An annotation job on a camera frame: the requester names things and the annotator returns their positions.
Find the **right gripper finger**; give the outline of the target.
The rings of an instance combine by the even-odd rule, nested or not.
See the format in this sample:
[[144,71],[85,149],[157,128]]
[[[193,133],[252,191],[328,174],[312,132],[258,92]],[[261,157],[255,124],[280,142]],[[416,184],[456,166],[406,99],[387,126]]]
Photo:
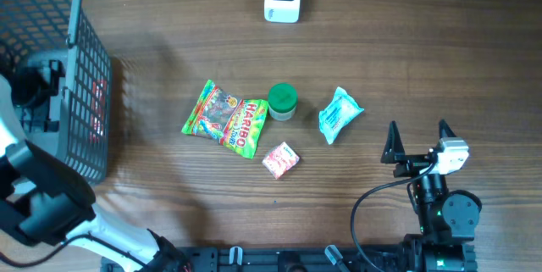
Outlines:
[[439,136],[440,139],[456,137],[456,134],[453,132],[453,130],[444,119],[441,119],[439,122]]
[[406,161],[406,153],[402,144],[397,123],[390,122],[389,131],[384,150],[380,159],[382,164],[398,164]]

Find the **light blue tissue packet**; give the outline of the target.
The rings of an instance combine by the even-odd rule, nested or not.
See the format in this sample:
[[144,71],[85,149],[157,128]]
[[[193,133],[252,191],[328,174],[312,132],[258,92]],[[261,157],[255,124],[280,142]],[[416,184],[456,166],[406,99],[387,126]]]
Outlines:
[[363,111],[364,108],[338,86],[329,105],[318,114],[319,129],[326,142],[333,144],[340,131]]

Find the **small red snack packet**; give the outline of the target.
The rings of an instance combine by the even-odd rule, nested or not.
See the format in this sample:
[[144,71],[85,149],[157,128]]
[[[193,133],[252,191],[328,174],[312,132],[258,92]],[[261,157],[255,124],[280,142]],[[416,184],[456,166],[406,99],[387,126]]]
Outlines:
[[282,142],[269,151],[262,164],[278,180],[299,161],[297,153],[286,142]]

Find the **red package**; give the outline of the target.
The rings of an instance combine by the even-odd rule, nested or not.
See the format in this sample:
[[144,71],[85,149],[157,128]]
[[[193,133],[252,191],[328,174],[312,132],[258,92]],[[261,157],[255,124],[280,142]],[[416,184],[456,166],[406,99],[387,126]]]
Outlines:
[[104,134],[104,120],[107,94],[107,82],[98,80],[92,83],[91,97],[91,143],[98,143],[98,137]]

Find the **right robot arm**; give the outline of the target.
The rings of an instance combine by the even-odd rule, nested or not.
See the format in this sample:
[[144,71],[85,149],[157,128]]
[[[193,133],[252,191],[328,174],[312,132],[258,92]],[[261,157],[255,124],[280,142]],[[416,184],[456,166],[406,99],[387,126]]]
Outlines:
[[407,184],[408,196],[420,225],[418,235],[407,234],[401,243],[401,271],[478,269],[470,242],[482,211],[481,200],[471,192],[450,191],[445,181],[447,175],[463,167],[469,146],[444,120],[439,122],[439,136],[437,145],[428,153],[408,155],[396,122],[390,123],[381,162],[395,165],[395,178],[411,180]]

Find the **green Haribo candy bag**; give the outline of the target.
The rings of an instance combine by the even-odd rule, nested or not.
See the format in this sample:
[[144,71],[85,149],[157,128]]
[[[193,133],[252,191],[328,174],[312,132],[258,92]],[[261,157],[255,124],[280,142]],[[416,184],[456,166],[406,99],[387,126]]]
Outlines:
[[181,131],[252,159],[267,114],[266,100],[237,97],[208,80]]

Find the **green lid plastic jar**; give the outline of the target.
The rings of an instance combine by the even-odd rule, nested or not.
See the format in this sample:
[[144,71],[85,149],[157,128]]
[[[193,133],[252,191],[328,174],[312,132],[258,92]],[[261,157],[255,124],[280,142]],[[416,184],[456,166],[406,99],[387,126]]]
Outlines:
[[278,121],[291,119],[297,104],[297,91],[291,84],[276,84],[268,92],[268,111]]

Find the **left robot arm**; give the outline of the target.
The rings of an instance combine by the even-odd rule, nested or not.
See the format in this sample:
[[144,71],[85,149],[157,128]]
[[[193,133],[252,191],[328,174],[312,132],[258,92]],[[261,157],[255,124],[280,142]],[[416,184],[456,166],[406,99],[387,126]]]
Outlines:
[[165,237],[103,210],[72,168],[29,142],[14,112],[14,74],[1,66],[1,229],[33,247],[81,247],[125,271],[188,271],[189,259]]

